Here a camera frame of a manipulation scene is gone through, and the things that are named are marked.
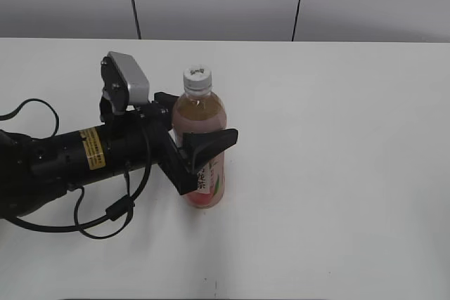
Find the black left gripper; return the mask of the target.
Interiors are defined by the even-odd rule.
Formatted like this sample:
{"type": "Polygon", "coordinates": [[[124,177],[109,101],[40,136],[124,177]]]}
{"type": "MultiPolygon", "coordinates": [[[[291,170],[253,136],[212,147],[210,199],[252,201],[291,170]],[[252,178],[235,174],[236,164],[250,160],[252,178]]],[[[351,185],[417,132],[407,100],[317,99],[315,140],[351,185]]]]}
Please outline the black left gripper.
{"type": "Polygon", "coordinates": [[[197,188],[196,173],[237,143],[238,130],[183,133],[182,148],[186,156],[170,136],[165,126],[168,114],[162,112],[162,107],[172,112],[179,97],[161,91],[154,93],[153,97],[157,103],[135,107],[124,113],[124,160],[130,170],[144,168],[143,178],[134,194],[142,193],[151,167],[157,164],[178,193],[186,195],[197,188]]]}

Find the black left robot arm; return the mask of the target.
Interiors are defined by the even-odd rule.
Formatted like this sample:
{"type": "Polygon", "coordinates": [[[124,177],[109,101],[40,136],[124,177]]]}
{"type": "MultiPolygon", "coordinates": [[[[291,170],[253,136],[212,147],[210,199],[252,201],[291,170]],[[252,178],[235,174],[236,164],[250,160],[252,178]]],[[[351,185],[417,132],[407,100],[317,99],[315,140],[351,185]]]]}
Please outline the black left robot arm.
{"type": "Polygon", "coordinates": [[[1,217],[26,216],[79,186],[158,165],[180,195],[197,188],[198,172],[236,144],[238,131],[186,133],[177,145],[172,130],[176,96],[114,115],[101,100],[102,124],[33,138],[1,132],[1,217]]]}

